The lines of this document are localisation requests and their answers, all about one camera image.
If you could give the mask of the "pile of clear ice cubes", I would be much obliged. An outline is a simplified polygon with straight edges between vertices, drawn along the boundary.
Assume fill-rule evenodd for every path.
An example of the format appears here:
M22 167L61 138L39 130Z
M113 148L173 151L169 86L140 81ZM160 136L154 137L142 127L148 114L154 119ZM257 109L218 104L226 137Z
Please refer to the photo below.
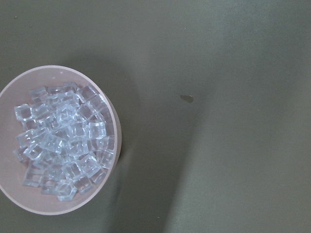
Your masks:
M23 184L70 201L102 181L113 165L113 122L103 96L74 82L30 91L14 108L24 132L14 155L27 162Z

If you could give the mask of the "pink bowl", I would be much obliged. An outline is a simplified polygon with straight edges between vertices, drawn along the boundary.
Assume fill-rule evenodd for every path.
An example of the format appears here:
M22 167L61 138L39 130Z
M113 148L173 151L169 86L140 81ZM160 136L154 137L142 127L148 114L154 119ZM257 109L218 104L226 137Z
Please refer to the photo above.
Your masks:
M16 120L14 107L30 102L29 90L42 86L57 86L75 82L79 86L92 85L108 105L115 133L113 164L106 177L85 194L76 194L73 200L60 202L52 195L43 195L38 188L23 186L26 165L13 155L18 144L16 136L22 126ZM5 196L22 209L39 215L61 215L72 212L91 201L115 169L121 151L122 133L118 114L110 99L86 75L69 67L41 66L18 75L0 93L0 189Z

